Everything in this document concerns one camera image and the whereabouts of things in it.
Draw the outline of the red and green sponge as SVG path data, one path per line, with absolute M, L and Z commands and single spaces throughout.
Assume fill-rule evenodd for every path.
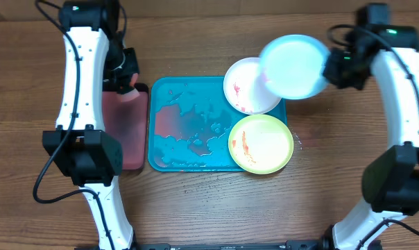
M 140 96 L 139 91 L 135 88 L 135 84 L 137 82 L 138 76 L 139 76 L 138 73 L 135 73 L 132 75 L 131 80 L 129 82 L 130 90 L 120 95 L 120 102 L 132 101 L 133 99 L 136 99 L 137 97 Z

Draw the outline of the light blue plate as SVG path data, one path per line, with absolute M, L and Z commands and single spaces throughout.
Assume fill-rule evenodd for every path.
M 259 55 L 258 79 L 276 96 L 308 99 L 328 84 L 323 70 L 329 49 L 308 35 L 285 35 L 269 42 Z

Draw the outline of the white plate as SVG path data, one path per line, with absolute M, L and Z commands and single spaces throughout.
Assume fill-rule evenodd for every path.
M 233 108 L 247 115 L 267 113 L 282 99 L 270 92 L 259 78 L 257 57 L 241 59 L 228 69 L 223 79 L 223 92 Z

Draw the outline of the yellow-green plate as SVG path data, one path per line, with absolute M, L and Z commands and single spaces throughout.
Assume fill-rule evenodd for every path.
M 228 150 L 233 161 L 253 174 L 272 174 L 290 161 L 293 136 L 287 125 L 270 115 L 249 115 L 230 131 Z

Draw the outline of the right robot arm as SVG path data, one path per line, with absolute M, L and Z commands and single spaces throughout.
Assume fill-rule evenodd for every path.
M 323 76 L 339 89 L 362 90 L 368 78 L 376 80 L 388 146 L 365 168 L 361 200 L 326 230 L 316 248 L 380 249 L 381 233 L 419 212 L 418 32 L 392 25 L 387 4 L 367 4 L 331 50 Z

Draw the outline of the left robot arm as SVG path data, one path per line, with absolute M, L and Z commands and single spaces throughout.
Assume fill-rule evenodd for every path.
M 33 198 L 51 164 L 69 177 L 77 190 L 49 199 L 55 203 L 82 194 L 92 212 L 97 249 L 136 249 L 135 232 L 123 208 L 119 176 L 123 170 L 121 143 L 105 131 L 103 93 L 134 90 L 139 66 L 133 48 L 119 29 L 125 10 L 119 1 L 66 1 L 52 24 L 63 34 L 65 81 L 59 115 L 42 144 L 49 159 L 38 175 Z

